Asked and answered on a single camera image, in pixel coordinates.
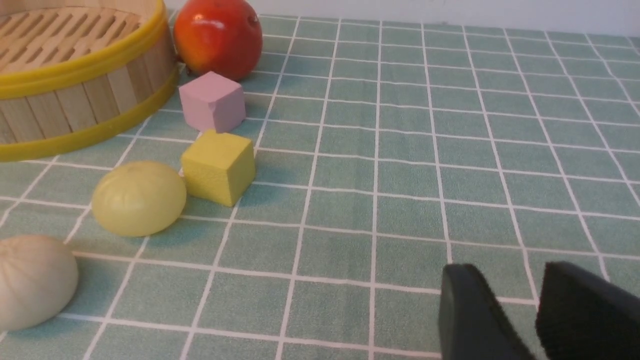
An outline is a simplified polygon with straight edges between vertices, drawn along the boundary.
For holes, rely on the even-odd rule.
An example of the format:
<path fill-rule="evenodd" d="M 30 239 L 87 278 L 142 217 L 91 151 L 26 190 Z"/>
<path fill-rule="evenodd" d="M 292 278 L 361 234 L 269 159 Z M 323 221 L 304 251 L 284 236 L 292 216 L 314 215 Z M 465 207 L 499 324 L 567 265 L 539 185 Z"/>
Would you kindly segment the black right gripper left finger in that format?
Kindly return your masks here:
<path fill-rule="evenodd" d="M 473 264 L 443 267 L 438 331 L 443 360 L 535 359 Z"/>

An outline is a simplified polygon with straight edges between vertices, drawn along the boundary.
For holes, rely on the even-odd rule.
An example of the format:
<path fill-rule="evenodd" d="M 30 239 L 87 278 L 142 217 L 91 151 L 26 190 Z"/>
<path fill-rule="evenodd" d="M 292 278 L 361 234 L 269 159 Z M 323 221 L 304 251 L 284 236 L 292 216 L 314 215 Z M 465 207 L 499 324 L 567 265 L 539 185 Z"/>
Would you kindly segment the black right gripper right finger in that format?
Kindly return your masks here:
<path fill-rule="evenodd" d="M 571 262 L 547 262 L 535 332 L 549 360 L 637 360 L 640 301 Z"/>

